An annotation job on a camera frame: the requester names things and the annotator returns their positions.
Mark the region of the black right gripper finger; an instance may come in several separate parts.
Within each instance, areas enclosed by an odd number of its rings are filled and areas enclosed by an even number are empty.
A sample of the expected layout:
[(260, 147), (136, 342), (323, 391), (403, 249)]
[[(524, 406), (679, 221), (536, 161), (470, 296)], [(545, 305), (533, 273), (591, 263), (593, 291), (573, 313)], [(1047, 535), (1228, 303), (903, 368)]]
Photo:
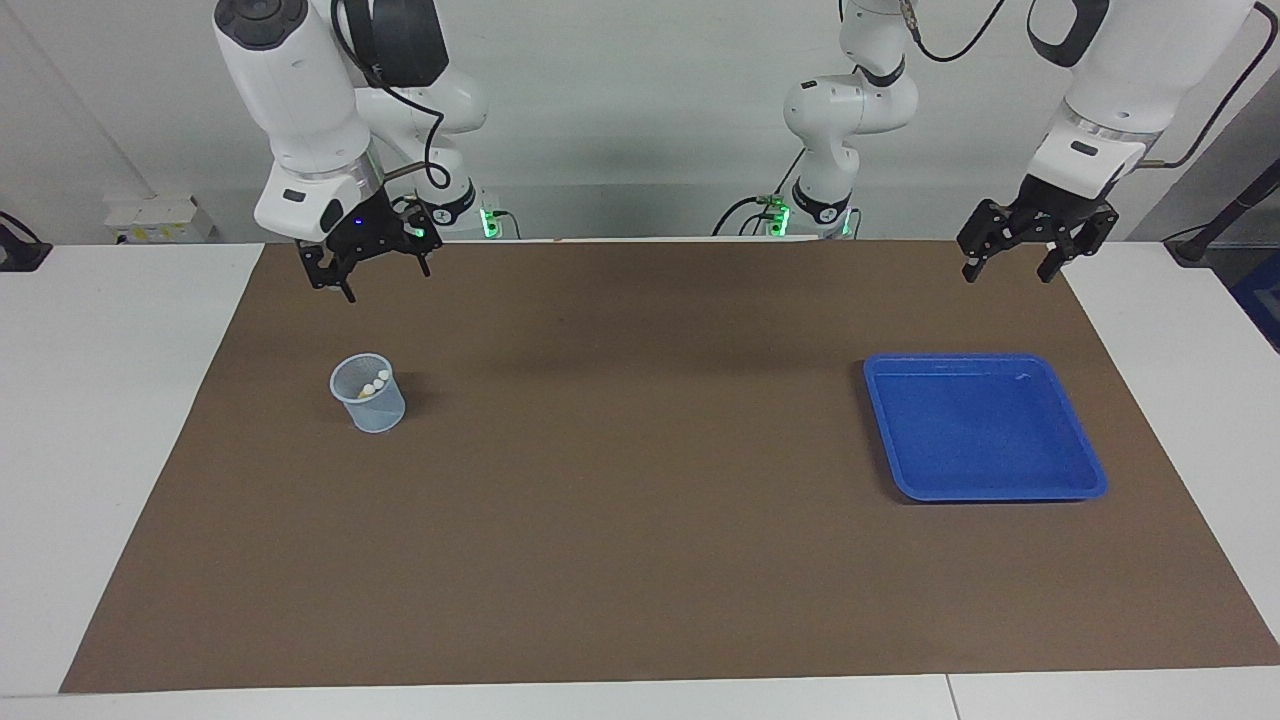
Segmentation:
[(349, 274), (358, 264), (358, 250), (353, 243), (340, 240), (337, 245), (298, 240), (297, 252), (308, 283), (315, 290), (339, 290), (348, 304), (357, 302), (349, 286)]
[(401, 220), (401, 237), (396, 251), (416, 259), (424, 277), (431, 277), (429, 258), (443, 242), (425, 205), (396, 205)]

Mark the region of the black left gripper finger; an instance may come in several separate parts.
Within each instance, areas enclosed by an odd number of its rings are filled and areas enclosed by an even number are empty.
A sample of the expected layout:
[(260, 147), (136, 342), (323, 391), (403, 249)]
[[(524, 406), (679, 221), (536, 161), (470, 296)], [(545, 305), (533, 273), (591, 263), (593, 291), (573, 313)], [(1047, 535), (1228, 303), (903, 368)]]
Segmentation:
[(1119, 214), (1111, 205), (1100, 205), (1085, 218), (1051, 223), (1052, 249), (1037, 268), (1039, 281), (1050, 283), (1076, 258), (1096, 255), (1117, 220)]
[(977, 283), (988, 260), (1021, 242), (1016, 219), (1016, 206), (1012, 204), (1002, 205), (992, 199), (977, 204), (956, 236), (966, 258), (963, 268), (966, 283)]

